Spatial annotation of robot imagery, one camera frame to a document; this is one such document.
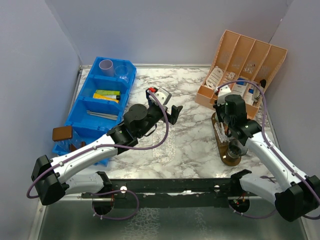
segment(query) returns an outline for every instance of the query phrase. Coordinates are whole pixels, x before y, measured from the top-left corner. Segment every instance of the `blue bin compartment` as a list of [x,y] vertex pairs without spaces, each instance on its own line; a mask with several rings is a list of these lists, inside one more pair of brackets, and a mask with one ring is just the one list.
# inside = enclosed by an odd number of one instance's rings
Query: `blue bin compartment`
[[88,74],[88,76],[96,77],[96,78],[101,78],[101,77],[106,77],[106,75],[101,71],[99,64],[102,60],[111,60],[113,63],[113,69],[116,69],[118,66],[126,66],[128,68],[128,78],[129,78],[129,83],[135,78],[137,69],[136,67],[128,60],[120,60],[120,59],[114,59],[114,58],[108,58],[108,57],[100,57],[98,56],[93,65],[92,68]]
[[120,91],[121,95],[119,103],[107,100],[102,101],[105,103],[116,103],[122,110],[126,107],[128,103],[130,88],[128,88],[127,84],[125,83],[125,81],[123,81],[123,79],[111,77],[94,78],[88,76],[81,89],[81,92],[79,93],[79,98],[92,98],[96,90]]
[[[110,120],[104,117],[92,116],[87,113],[97,112],[102,114],[117,115],[117,120]],[[78,98],[67,118],[70,125],[78,125],[85,128],[101,129],[105,132],[112,129],[121,121],[123,110],[115,101],[107,101],[103,99],[94,99],[91,97]]]
[[[100,138],[103,134],[106,134],[104,130],[102,129],[91,129],[87,127],[72,125],[73,129],[76,131],[76,133],[80,136],[80,138],[85,141],[86,145],[91,144],[98,138]],[[64,151],[60,146],[57,144],[54,145],[52,152],[54,154],[58,154],[59,156],[63,156],[68,154],[69,152]],[[109,161],[109,158],[103,159],[99,161],[96,164],[101,164],[104,166],[107,166]]]

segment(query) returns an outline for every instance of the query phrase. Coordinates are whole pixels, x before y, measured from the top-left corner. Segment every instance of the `green marker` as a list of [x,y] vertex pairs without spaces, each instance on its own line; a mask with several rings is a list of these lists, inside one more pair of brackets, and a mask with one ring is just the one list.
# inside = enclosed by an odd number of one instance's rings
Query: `green marker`
[[96,90],[95,93],[103,96],[121,95],[120,91],[111,91],[111,90]]

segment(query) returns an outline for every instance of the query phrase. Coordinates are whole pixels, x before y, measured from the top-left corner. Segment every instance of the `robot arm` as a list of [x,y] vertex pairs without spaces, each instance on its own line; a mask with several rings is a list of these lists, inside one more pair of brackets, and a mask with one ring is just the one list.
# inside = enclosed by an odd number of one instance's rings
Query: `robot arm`
[[[137,145],[138,138],[146,135],[158,121],[164,121],[163,108],[167,111],[165,105],[171,96],[162,88],[149,88],[146,90],[148,109],[142,104],[135,104],[124,114],[123,122],[96,141],[63,156],[52,159],[48,159],[46,155],[39,157],[33,168],[32,181],[36,181],[41,174],[56,166],[34,184],[41,203],[50,205],[67,194],[97,193],[104,187],[109,188],[111,182],[105,172],[93,175],[77,173],[100,160],[119,155]],[[182,108],[173,105],[171,114],[165,112],[169,123],[174,125],[177,122]]]
[[[216,110],[217,121],[225,123],[231,135],[254,152],[278,182],[269,183],[250,173],[239,180],[244,191],[273,203],[280,215],[290,222],[319,206],[316,198],[297,175],[302,176],[318,196],[320,180],[316,176],[307,176],[272,144],[268,136],[264,138],[262,127],[256,121],[247,119],[246,104],[240,95],[231,94],[230,88],[223,86],[213,107]],[[282,159],[271,150],[270,144]]]

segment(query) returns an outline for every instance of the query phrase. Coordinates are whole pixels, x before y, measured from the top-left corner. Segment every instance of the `gray floor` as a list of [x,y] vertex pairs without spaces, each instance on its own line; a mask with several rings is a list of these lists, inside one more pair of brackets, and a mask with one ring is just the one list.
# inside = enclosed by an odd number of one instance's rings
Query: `gray floor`
[[[251,201],[255,215],[274,208]],[[125,216],[130,209],[117,210]],[[278,214],[248,219],[229,208],[144,208],[125,221],[93,217],[90,201],[60,201],[46,208],[39,240],[306,240],[301,220],[286,222]]]

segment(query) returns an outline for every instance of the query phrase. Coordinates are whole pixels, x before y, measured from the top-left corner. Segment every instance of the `wooden organizer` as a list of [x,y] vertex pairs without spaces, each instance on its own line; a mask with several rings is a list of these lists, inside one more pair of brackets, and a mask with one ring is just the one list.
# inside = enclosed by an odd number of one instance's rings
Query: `wooden organizer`
[[[259,83],[266,80],[264,92],[275,77],[287,55],[287,50],[269,43],[259,41],[229,30],[226,30],[220,39],[219,46],[214,56],[209,73],[196,93],[195,102],[210,109],[218,96],[214,90],[206,87],[205,83],[214,67],[218,66],[223,70],[223,77],[219,85],[243,78],[251,82]],[[235,73],[233,79],[228,79],[229,73]],[[243,98],[249,91],[248,84]],[[259,109],[262,98],[253,105],[245,104],[247,117],[253,119]]]

